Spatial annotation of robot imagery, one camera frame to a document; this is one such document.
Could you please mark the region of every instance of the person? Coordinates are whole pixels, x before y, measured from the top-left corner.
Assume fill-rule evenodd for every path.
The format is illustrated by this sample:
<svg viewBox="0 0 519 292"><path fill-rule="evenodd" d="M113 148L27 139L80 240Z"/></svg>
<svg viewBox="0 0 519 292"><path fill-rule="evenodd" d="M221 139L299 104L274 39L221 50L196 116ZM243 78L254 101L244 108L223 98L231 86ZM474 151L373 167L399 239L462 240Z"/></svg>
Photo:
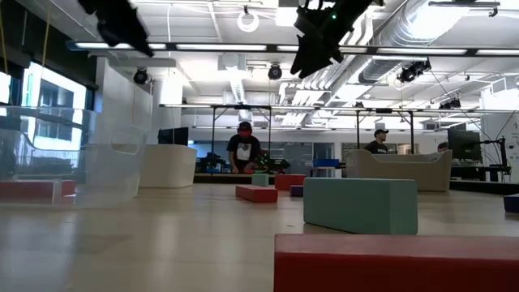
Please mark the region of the person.
<svg viewBox="0 0 519 292"><path fill-rule="evenodd" d="M364 150L367 150L373 154L388 154L388 147L384 145L386 141L386 134L388 130L379 129L375 131L375 140L369 143Z"/></svg>
<svg viewBox="0 0 519 292"><path fill-rule="evenodd" d="M445 152L448 151L448 144L447 142L443 142L438 144L438 152Z"/></svg>
<svg viewBox="0 0 519 292"><path fill-rule="evenodd" d="M252 135L249 122L240 122L238 134L234 135L227 145L231 169L234 174L251 172L254 160L260 156L260 142Z"/></svg>

